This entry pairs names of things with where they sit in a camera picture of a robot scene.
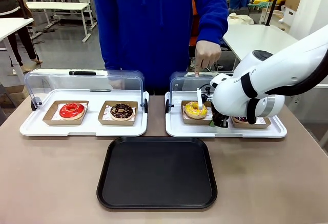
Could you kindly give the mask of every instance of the black tray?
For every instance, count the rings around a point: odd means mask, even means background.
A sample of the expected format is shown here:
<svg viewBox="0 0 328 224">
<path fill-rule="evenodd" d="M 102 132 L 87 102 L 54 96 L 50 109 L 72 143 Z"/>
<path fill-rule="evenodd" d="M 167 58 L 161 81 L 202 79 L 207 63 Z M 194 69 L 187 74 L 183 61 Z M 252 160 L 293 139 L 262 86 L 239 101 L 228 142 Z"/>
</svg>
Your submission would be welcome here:
<svg viewBox="0 0 328 224">
<path fill-rule="evenodd" d="M 216 196 L 207 146 L 196 138 L 114 140 L 97 188 L 110 209 L 202 209 Z"/>
</svg>

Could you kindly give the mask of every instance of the display case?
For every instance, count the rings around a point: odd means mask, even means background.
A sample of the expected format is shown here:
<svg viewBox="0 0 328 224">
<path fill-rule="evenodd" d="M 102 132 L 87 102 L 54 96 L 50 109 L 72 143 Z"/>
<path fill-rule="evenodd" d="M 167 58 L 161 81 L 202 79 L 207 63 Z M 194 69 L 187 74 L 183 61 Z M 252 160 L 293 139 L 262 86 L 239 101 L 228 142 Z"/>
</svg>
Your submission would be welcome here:
<svg viewBox="0 0 328 224">
<path fill-rule="evenodd" d="M 197 101 L 197 88 L 200 88 L 203 93 L 213 93 L 214 88 L 209 85 L 212 78 L 215 77 L 213 75 L 213 73 L 211 75 L 201 74 L 199 77 L 195 77 L 186 72 L 172 74 L 170 92 L 165 95 L 166 131 L 168 134 L 174 137 L 280 138 L 286 136 L 287 130 L 277 116 L 268 118 L 270 125 L 262 129 L 235 128 L 231 117 L 227 121 L 227 128 L 214 126 L 213 123 L 207 121 L 186 122 L 183 105 L 186 101 Z"/>
<path fill-rule="evenodd" d="M 138 71 L 36 69 L 25 75 L 25 83 L 33 112 L 20 127 L 23 135 L 139 136 L 146 131 L 149 95 L 144 92 L 144 77 Z M 45 122 L 53 105 L 75 100 L 87 103 L 80 125 L 56 122 L 52 126 Z M 134 122 L 128 126 L 104 125 L 99 120 L 100 111 L 106 103 L 113 102 L 135 104 Z"/>
</svg>

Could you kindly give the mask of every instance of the transparent cover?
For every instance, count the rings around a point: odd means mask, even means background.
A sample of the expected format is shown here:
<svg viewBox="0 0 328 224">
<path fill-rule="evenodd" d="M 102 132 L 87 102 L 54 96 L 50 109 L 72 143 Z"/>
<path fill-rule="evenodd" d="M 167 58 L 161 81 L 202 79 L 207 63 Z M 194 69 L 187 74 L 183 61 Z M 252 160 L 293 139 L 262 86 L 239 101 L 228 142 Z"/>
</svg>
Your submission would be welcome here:
<svg viewBox="0 0 328 224">
<path fill-rule="evenodd" d="M 195 77 L 194 73 L 173 73 L 170 77 L 170 107 L 173 98 L 179 97 L 187 92 L 194 93 L 194 99 L 197 100 L 197 88 L 201 88 L 202 91 L 205 91 L 206 87 L 210 87 L 210 92 L 213 92 L 214 88 L 210 86 L 210 81 L 216 74 L 203 72 L 200 73 L 199 77 Z"/>
<path fill-rule="evenodd" d="M 45 94 L 56 89 L 92 92 L 134 90 L 133 93 L 140 94 L 141 105 L 144 104 L 144 77 L 138 71 L 35 69 L 25 75 L 25 84 L 36 108 Z"/>
</svg>

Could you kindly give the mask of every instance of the blue hoodie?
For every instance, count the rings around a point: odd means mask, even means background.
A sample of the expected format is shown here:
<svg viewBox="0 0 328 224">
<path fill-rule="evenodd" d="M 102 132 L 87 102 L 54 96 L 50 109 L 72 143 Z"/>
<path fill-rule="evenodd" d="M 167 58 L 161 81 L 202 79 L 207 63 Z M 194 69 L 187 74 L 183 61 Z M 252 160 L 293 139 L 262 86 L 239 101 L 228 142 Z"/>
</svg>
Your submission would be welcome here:
<svg viewBox="0 0 328 224">
<path fill-rule="evenodd" d="M 106 69 L 139 70 L 146 87 L 169 86 L 185 71 L 192 26 L 191 0 L 95 0 Z M 228 29 L 226 0 L 195 0 L 199 40 L 219 43 Z"/>
</svg>

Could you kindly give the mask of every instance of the white pillar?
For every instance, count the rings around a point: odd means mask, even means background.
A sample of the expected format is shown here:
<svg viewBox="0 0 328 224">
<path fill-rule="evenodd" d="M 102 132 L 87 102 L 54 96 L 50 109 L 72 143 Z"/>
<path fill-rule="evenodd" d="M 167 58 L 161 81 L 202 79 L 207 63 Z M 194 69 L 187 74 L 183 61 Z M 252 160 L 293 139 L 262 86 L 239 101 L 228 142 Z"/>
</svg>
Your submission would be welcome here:
<svg viewBox="0 0 328 224">
<path fill-rule="evenodd" d="M 301 0 L 289 34 L 302 39 L 328 24 L 328 0 Z"/>
</svg>

